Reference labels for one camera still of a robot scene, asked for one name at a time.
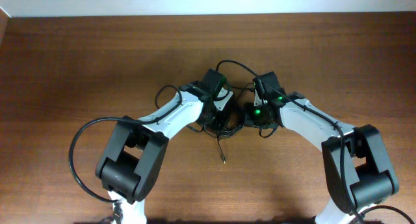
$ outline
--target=wire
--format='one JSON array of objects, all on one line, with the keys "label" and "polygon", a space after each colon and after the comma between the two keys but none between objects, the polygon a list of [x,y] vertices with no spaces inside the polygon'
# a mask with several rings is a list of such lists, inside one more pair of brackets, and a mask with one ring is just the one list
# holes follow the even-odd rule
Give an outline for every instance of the wire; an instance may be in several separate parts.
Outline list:
[{"label": "wire", "polygon": [[270,133],[268,133],[266,136],[263,136],[262,134],[261,134],[261,131],[262,131],[262,129],[259,129],[259,136],[260,137],[262,137],[262,138],[269,138],[269,137],[271,137],[274,133],[275,133],[275,131],[278,129],[278,127],[275,127],[275,128],[273,128],[272,129],[272,131],[270,132]]},{"label": "wire", "polygon": [[226,163],[226,156],[224,155],[224,152],[222,152],[222,148],[221,148],[221,145],[220,145],[220,136],[219,135],[216,136],[216,142],[218,144],[218,147],[220,148],[220,154],[221,154],[222,161],[225,164]]},{"label": "wire", "polygon": [[110,199],[106,199],[96,193],[94,193],[92,190],[90,190],[83,182],[82,180],[79,178],[75,167],[73,165],[73,151],[75,149],[75,145],[77,143],[78,138],[82,135],[82,133],[85,131],[85,129],[87,129],[88,127],[90,127],[91,125],[94,125],[96,123],[102,122],[102,121],[117,121],[117,122],[124,122],[124,123],[130,123],[130,124],[134,124],[134,125],[147,125],[147,124],[152,124],[152,123],[156,123],[158,121],[160,121],[161,119],[163,119],[164,117],[166,117],[168,114],[170,114],[172,111],[174,111],[181,103],[182,103],[182,94],[181,92],[173,85],[165,85],[162,87],[161,90],[159,90],[158,94],[161,93],[161,91],[163,91],[165,88],[167,87],[173,87],[176,92],[179,95],[179,101],[176,103],[175,106],[173,106],[170,110],[168,110],[166,113],[162,114],[159,117],[156,117],[153,120],[149,120],[149,121],[142,121],[142,120],[132,120],[132,119],[125,119],[125,118],[119,118],[119,117],[102,117],[102,118],[97,118],[94,120],[89,121],[88,123],[85,123],[75,134],[75,136],[72,139],[71,145],[70,145],[70,151],[69,151],[69,155],[68,155],[68,162],[70,165],[70,171],[71,174],[73,176],[73,178],[75,179],[75,181],[77,182],[77,184],[89,195],[91,195],[92,197],[106,202],[106,203],[115,203],[118,200],[110,200]]},{"label": "wire", "polygon": [[187,127],[188,127],[190,130],[192,130],[192,131],[194,131],[194,132],[197,132],[197,133],[203,132],[203,130],[204,130],[204,126],[202,126],[201,130],[196,129],[196,128],[194,128],[193,126],[191,126],[191,125],[189,125],[189,124],[187,125]]},{"label": "wire", "polygon": [[238,90],[248,90],[248,91],[254,92],[254,88],[247,88],[247,85],[245,87],[243,87],[243,88],[236,87],[236,86],[232,86],[232,85],[230,87],[231,88],[234,88],[234,89],[238,89]]},{"label": "wire", "polygon": [[155,96],[155,106],[156,106],[156,108],[158,108],[158,109],[160,109],[160,107],[158,106],[158,104],[157,104],[157,99],[159,98],[159,96],[162,94],[162,92],[163,92],[163,90],[165,90],[165,88],[173,88],[177,93],[180,93],[180,91],[175,87],[175,86],[173,86],[173,85],[171,85],[171,84],[167,84],[167,85],[165,85],[165,86],[163,86],[157,93],[156,93],[156,96]]},{"label": "wire", "polygon": [[210,132],[214,133],[213,131],[208,130],[207,128],[204,128],[203,131],[205,133],[207,133],[208,136],[212,137],[212,138],[216,138],[216,136],[212,135]]},{"label": "wire", "polygon": [[361,212],[361,215],[365,215],[373,210],[377,210],[377,209],[387,209],[387,210],[392,210],[395,211],[396,213],[400,214],[401,216],[403,216],[404,218],[406,218],[406,220],[409,221],[410,224],[415,224],[415,222],[403,211],[399,210],[398,208],[392,207],[392,206],[387,206],[387,205],[377,205],[377,206],[373,206],[371,208],[368,208],[364,211]]},{"label": "wire", "polygon": [[241,89],[240,94],[237,96],[237,98],[234,100],[234,102],[231,105],[231,108],[235,108],[239,112],[239,121],[238,121],[237,125],[234,128],[232,128],[232,129],[229,129],[229,128],[226,127],[225,129],[222,129],[219,132],[211,131],[211,132],[213,132],[213,133],[215,133],[217,135],[220,135],[220,140],[222,138],[230,138],[230,137],[232,137],[235,133],[237,133],[238,131],[240,131],[244,127],[244,116],[243,116],[244,115],[244,112],[242,111],[241,107],[239,107],[239,105],[237,104],[237,102],[241,98],[241,96],[244,93],[244,91],[250,90],[250,88],[247,88],[247,87],[249,85],[251,85],[251,84],[253,84],[253,83],[252,82],[249,82],[243,88],[240,88]]},{"label": "wire", "polygon": [[343,189],[344,189],[344,193],[346,195],[346,201],[348,203],[348,207],[349,209],[351,209],[351,212],[356,216],[357,220],[361,223],[361,224],[365,224],[363,218],[361,217],[361,215],[358,214],[358,211],[355,209],[354,204],[352,203],[351,197],[348,193],[348,188],[346,185],[346,181],[345,181],[345,164],[344,164],[344,156],[345,156],[345,138],[344,138],[344,133],[342,132],[341,128],[338,126],[337,123],[335,123],[334,121],[332,121],[330,118],[322,115],[321,113],[312,110],[310,108],[308,108],[305,105],[299,104],[296,101],[293,101],[292,99],[288,98],[286,95],[284,95],[283,93],[279,92],[277,89],[275,89],[273,86],[271,86],[269,83],[265,82],[256,72],[254,72],[253,70],[251,70],[250,68],[248,68],[247,66],[245,66],[244,64],[234,61],[234,60],[222,60],[220,61],[217,65],[216,65],[216,70],[218,71],[219,67],[221,64],[223,64],[224,62],[229,62],[229,63],[234,63],[239,65],[240,67],[244,68],[245,70],[247,70],[248,72],[250,72],[252,75],[254,75],[256,78],[258,78],[261,82],[265,83],[266,85],[268,85],[272,90],[274,90],[275,92],[277,92],[279,95],[281,95],[282,97],[286,98],[288,101],[292,102],[293,104],[295,104],[296,106],[302,108],[303,110],[307,110],[310,113],[322,118],[323,120],[327,121],[329,124],[331,124],[334,129],[337,130],[337,132],[339,133],[339,137],[341,140],[341,155],[340,155],[340,169],[341,169],[341,181],[343,184]]}]

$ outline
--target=black bracket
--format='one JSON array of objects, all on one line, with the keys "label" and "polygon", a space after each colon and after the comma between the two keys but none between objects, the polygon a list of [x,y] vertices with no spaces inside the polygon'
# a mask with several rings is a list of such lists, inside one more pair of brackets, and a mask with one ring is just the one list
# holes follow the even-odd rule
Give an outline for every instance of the black bracket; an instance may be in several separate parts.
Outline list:
[{"label": "black bracket", "polygon": [[284,127],[280,116],[280,108],[284,107],[290,100],[305,98],[297,92],[286,94],[285,89],[280,86],[278,77],[273,71],[260,75],[259,78],[254,78],[253,83],[257,95],[259,98],[266,100],[267,104],[254,106],[253,103],[246,103],[244,105],[244,125],[247,127],[259,129]]},{"label": "black bracket", "polygon": [[214,131],[221,131],[227,125],[231,115],[229,102],[221,111],[214,104],[226,82],[227,79],[223,74],[209,69],[202,81],[194,81],[179,87],[181,91],[189,92],[203,102],[202,113],[196,120],[199,125],[206,126]]},{"label": "black bracket", "polygon": [[[346,136],[344,156],[345,180],[348,195],[359,210],[379,204],[398,192],[398,179],[385,149],[380,132],[372,125],[354,128]],[[341,140],[332,137],[322,142],[326,185],[333,202],[346,214],[351,213],[341,182]],[[352,157],[365,158],[366,163],[354,166]]]},{"label": "black bracket", "polygon": [[[159,176],[168,142],[169,139],[161,132],[117,122],[97,164],[96,176],[106,190],[117,192],[128,203],[142,201]],[[125,152],[125,146],[142,149],[140,159]]]}]

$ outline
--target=wooden table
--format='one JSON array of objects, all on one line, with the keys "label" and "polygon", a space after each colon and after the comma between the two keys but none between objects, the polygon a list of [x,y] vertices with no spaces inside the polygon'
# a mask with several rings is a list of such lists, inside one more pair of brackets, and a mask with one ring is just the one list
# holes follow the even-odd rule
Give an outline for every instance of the wooden table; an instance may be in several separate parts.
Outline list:
[{"label": "wooden table", "polygon": [[[386,204],[415,219],[415,19],[411,12],[10,19],[0,48],[0,220],[88,223],[110,215],[111,206],[70,174],[75,132],[101,116],[147,115],[163,85],[201,79],[226,58],[274,71],[288,92],[343,122],[377,127],[400,180]],[[221,72],[239,86],[253,78],[232,64]],[[80,176],[101,195],[94,170],[113,127],[91,127],[75,150]],[[265,140],[243,129],[222,146],[225,165],[212,138],[188,129],[175,136],[147,216],[283,221],[314,216],[330,198],[321,153],[295,132]],[[369,218],[405,223],[386,210]]]}]

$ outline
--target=wood grain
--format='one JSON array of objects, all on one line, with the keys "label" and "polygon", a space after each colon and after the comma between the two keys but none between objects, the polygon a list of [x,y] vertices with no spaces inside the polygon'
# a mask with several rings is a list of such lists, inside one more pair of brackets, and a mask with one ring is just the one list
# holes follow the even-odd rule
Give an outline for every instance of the wood grain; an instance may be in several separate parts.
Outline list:
[{"label": "wood grain", "polygon": [[[86,121],[153,112],[165,84],[201,79],[222,59],[274,71],[319,109],[382,133],[400,180],[387,205],[416,218],[416,14],[268,14],[12,18],[0,48],[2,223],[98,222],[111,214],[76,185],[68,148]],[[252,77],[222,67],[230,83]],[[161,96],[169,100],[172,93]],[[94,170],[114,124],[88,129],[75,166],[106,195]],[[146,199],[149,218],[200,221],[311,217],[329,199],[322,155],[294,132],[262,139],[243,129],[216,143],[184,129],[169,143]],[[369,214],[405,223],[389,211]]]},{"label": "wood grain", "polygon": [[0,8],[0,46],[1,46],[1,42],[3,41],[3,36],[5,35],[7,21],[8,21],[7,14]]}]

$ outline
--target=black cable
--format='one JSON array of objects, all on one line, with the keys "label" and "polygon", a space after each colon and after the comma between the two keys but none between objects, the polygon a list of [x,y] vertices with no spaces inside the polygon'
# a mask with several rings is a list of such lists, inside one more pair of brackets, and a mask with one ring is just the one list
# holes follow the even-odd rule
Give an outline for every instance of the black cable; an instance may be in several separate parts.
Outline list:
[{"label": "black cable", "polygon": [[89,121],[88,123],[85,123],[75,134],[75,136],[72,139],[71,145],[70,145],[70,151],[69,151],[69,155],[68,155],[68,162],[70,165],[70,171],[71,174],[73,176],[73,178],[75,179],[75,181],[77,182],[77,184],[89,195],[91,195],[92,197],[95,197],[96,199],[106,202],[106,203],[115,203],[118,200],[110,200],[110,199],[106,199],[96,193],[94,193],[92,190],[90,190],[83,182],[82,180],[79,178],[77,172],[75,171],[74,165],[73,165],[73,151],[75,149],[75,145],[77,143],[78,138],[81,136],[81,134],[85,131],[85,129],[87,129],[89,126],[102,122],[102,121],[121,121],[124,123],[130,123],[130,124],[134,124],[134,125],[147,125],[147,124],[152,124],[152,123],[156,123],[158,121],[160,121],[161,119],[163,119],[164,117],[166,117],[168,114],[170,114],[172,111],[174,111],[181,103],[182,103],[182,94],[181,92],[172,85],[165,85],[163,86],[163,88],[161,89],[162,91],[166,88],[166,87],[173,87],[176,92],[179,95],[179,101],[176,103],[176,105],[174,107],[172,107],[170,110],[168,110],[166,113],[162,114],[159,117],[156,117],[153,120],[149,120],[149,121],[142,121],[142,120],[132,120],[132,119],[124,119],[124,118],[119,118],[119,117],[102,117],[102,118],[97,118],[94,119],[92,121]]},{"label": "black cable", "polygon": [[322,118],[323,120],[327,121],[329,124],[331,124],[334,129],[337,130],[337,132],[339,133],[339,137],[341,140],[341,155],[340,155],[340,169],[341,169],[341,181],[343,184],[343,189],[344,189],[344,193],[346,195],[346,200],[348,203],[348,207],[349,209],[351,209],[351,212],[356,216],[357,220],[361,223],[361,224],[365,224],[363,218],[358,214],[358,211],[355,209],[354,204],[351,201],[350,195],[348,193],[348,188],[346,185],[346,181],[345,181],[345,165],[344,165],[344,156],[345,156],[345,139],[344,139],[344,133],[342,132],[341,128],[337,125],[337,123],[333,122],[330,118],[322,115],[321,113],[312,110],[310,108],[308,108],[305,105],[301,105],[300,103],[297,103],[296,101],[293,101],[292,99],[288,98],[286,95],[282,94],[281,92],[279,92],[277,89],[275,89],[273,86],[271,86],[269,83],[265,82],[256,72],[254,72],[253,70],[251,70],[250,68],[248,68],[247,66],[245,66],[244,64],[234,61],[234,60],[222,60],[220,61],[217,65],[216,65],[216,70],[218,71],[220,65],[224,62],[230,62],[230,63],[234,63],[239,65],[240,67],[244,68],[245,70],[247,70],[248,72],[250,72],[252,75],[254,75],[256,78],[258,78],[261,82],[265,83],[266,85],[268,85],[272,90],[274,90],[275,92],[277,92],[279,95],[281,95],[282,97],[286,98],[288,101],[292,102],[293,104],[295,104],[296,106],[302,108],[303,110],[307,110],[312,114],[315,114],[316,116]]},{"label": "black cable", "polygon": [[195,127],[193,127],[193,126],[191,126],[191,125],[189,125],[189,124],[187,125],[187,127],[188,127],[190,130],[192,130],[192,131],[194,131],[194,132],[197,132],[197,133],[203,132],[203,130],[204,130],[204,126],[202,126],[201,130],[196,129]]},{"label": "black cable", "polygon": [[392,210],[398,214],[400,214],[401,216],[403,216],[403,218],[406,218],[406,220],[409,221],[410,224],[415,224],[415,222],[403,211],[399,210],[398,208],[392,207],[392,206],[387,206],[387,205],[377,205],[377,206],[373,206],[370,207],[364,211],[361,212],[361,215],[365,215],[373,210],[377,210],[377,209],[387,209],[387,210]]},{"label": "black cable", "polygon": [[243,88],[236,88],[236,89],[240,89],[241,92],[240,94],[237,96],[237,98],[234,101],[234,104],[237,104],[237,101],[239,101],[240,97],[242,96],[242,94],[244,93],[244,91],[249,90],[251,91],[252,88],[247,88],[249,85],[254,84],[253,82],[249,82],[248,84],[246,84]]},{"label": "black cable", "polygon": [[254,88],[247,88],[247,85],[246,85],[245,87],[243,87],[243,88],[241,88],[241,87],[236,87],[236,86],[233,86],[233,85],[231,85],[230,87],[231,87],[231,88],[234,88],[234,89],[238,89],[238,90],[248,90],[248,91],[254,92]]},{"label": "black cable", "polygon": [[174,85],[171,85],[171,84],[167,84],[167,85],[165,85],[165,86],[163,86],[157,93],[156,93],[156,96],[155,96],[155,106],[156,106],[156,108],[158,108],[158,109],[160,109],[160,107],[158,106],[158,104],[157,104],[157,99],[159,98],[159,96],[162,94],[162,92],[163,92],[163,90],[165,89],[165,88],[173,88],[177,93],[179,93],[180,94],[180,96],[181,96],[181,100],[182,100],[182,94],[181,94],[181,92],[174,86]]},{"label": "black cable", "polygon": [[210,132],[214,133],[213,131],[208,130],[207,128],[204,128],[203,131],[205,133],[207,133],[208,136],[212,137],[212,138],[216,138],[216,136],[212,135]]},{"label": "black cable", "polygon": [[269,138],[269,137],[271,137],[273,134],[274,134],[274,132],[276,131],[278,129],[278,127],[275,127],[275,128],[273,128],[273,130],[269,133],[269,134],[267,134],[267,136],[263,136],[262,134],[261,134],[261,131],[262,131],[262,129],[259,129],[259,136],[260,137],[262,137],[262,138]]},{"label": "black cable", "polygon": [[216,142],[218,144],[218,147],[220,148],[220,154],[221,154],[222,161],[225,164],[226,163],[226,156],[224,155],[224,152],[222,152],[222,148],[221,148],[221,145],[220,145],[220,136],[219,135],[216,136]]}]

